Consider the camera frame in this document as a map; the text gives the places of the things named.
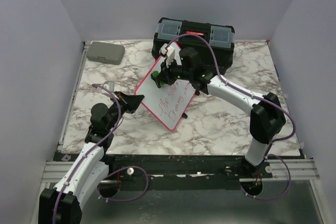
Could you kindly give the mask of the pink framed whiteboard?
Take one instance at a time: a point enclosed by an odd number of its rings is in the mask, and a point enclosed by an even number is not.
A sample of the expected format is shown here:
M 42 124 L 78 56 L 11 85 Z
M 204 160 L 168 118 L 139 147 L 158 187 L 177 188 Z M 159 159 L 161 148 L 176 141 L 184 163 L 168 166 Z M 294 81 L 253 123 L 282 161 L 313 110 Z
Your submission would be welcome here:
M 158 88 L 151 73 L 161 71 L 162 56 L 148 70 L 136 87 L 135 95 L 144 95 L 142 105 L 151 112 L 168 130 L 175 130 L 195 89 L 186 80 L 177 80 L 173 85 Z

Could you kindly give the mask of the green whiteboard eraser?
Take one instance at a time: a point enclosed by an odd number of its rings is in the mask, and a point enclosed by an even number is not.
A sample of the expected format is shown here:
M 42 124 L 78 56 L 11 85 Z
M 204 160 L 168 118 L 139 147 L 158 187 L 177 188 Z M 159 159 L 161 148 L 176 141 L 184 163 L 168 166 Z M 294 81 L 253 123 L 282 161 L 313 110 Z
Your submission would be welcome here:
M 159 74 L 158 71 L 154 71 L 151 73 L 151 79 L 155 82 L 155 84 L 156 84 L 156 78 L 158 74 Z

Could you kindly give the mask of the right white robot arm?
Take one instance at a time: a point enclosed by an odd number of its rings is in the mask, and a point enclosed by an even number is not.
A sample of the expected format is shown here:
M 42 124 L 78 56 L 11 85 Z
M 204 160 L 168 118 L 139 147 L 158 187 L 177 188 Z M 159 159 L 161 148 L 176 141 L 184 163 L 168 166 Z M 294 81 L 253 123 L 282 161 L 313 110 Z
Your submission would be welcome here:
M 284 110 L 274 93 L 261 95 L 228 82 L 214 70 L 204 66 L 199 53 L 191 47 L 179 52 L 181 63 L 168 56 L 160 69 L 151 74 L 158 88 L 173 85 L 177 80 L 186 80 L 197 92 L 220 98 L 249 115 L 251 144 L 241 165 L 242 173 L 249 178 L 260 172 L 271 141 L 286 123 Z

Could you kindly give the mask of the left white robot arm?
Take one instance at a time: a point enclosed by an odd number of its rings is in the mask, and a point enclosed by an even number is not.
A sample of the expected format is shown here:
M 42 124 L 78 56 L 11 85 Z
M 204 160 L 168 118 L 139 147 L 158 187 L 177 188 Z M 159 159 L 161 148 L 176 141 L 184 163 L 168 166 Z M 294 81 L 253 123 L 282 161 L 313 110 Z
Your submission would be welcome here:
M 80 223 L 82 210 L 99 183 L 116 175 L 116 166 L 109 162 L 106 151 L 122 116 L 133 114 L 144 96 L 115 92 L 111 99 L 112 106 L 97 103 L 91 108 L 90 126 L 79 156 L 53 188 L 40 194 L 38 223 Z

